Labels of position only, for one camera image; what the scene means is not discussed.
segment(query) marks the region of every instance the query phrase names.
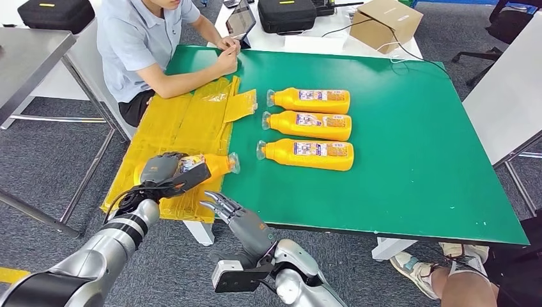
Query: green mat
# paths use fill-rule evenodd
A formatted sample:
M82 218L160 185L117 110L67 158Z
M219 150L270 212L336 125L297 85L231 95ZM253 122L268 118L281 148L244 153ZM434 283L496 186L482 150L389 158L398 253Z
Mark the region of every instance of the green mat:
M167 72L199 70L216 58L215 49L178 46ZM239 155L241 173L226 175L222 192L264 221L528 244L451 81L437 67L250 50L238 58L240 92L256 88L259 109L234 123L229 151ZM350 91L350 171L256 159L258 140L296 138L261 129L267 90L287 87Z

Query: bottle label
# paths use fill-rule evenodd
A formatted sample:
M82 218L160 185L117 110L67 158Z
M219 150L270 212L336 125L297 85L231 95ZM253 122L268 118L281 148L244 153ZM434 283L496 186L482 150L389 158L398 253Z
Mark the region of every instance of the bottle label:
M300 90L299 100L344 100L345 91Z
M185 173L202 163L205 163L205 157L203 155L191 155L181 158L181 161L179 161L179 172Z
M308 113L297 113L295 123L301 126L322 126L322 122L316 116Z
M293 154L345 157L348 155L348 151L342 143L295 142L293 144Z
M322 119L325 127L346 127L346 118L342 115L324 116Z

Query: robotic arm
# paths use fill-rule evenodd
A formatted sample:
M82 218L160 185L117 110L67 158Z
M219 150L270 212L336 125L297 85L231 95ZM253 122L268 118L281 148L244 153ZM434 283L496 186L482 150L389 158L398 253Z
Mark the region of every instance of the robotic arm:
M150 159L141 173L142 184L123 193L126 196L118 210L107 213L103 227L80 250L49 270L14 284L0 297L0 307L103 306L125 264L159 220L160 199L181 195L210 177L203 162L181 172L179 163L185 156L165 153ZM271 276L276 294L287 305L346 306L316 261L296 242L277 242L253 211L221 193L205 194L212 201L202 201L202 205L214 210L243 245L234 255L218 255L222 260L212 276L216 292L254 291Z
M201 201L229 226L243 250L221 256L213 273L215 292L252 292L267 276L275 279L276 294L294 307L346 307L325 280L316 260L299 244L276 241L269 227L253 211L221 193L205 192Z

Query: person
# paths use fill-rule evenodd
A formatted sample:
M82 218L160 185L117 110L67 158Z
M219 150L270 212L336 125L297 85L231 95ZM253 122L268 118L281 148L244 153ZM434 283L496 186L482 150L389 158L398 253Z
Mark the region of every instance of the person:
M440 299L442 307L516 306L486 277L486 246L440 243L452 266L420 262L402 251L390 259L402 275L412 280L423 294Z
M182 23L222 49L216 63L197 72L166 75ZM221 37L191 0L104 0L98 13L98 51L107 88L125 121L137 127L155 93L171 98L237 70L240 43Z

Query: robot finger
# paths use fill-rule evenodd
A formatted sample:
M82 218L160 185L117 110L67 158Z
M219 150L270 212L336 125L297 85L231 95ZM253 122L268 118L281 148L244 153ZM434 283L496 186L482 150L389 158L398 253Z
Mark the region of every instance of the robot finger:
M241 209L241 206L234 200L229 199L222 193L205 191L205 195L216 202L216 206L221 206L231 214Z
M213 210L224 222L226 222L226 224L229 224L231 213L225 210L223 207L206 200L201 200L199 203Z

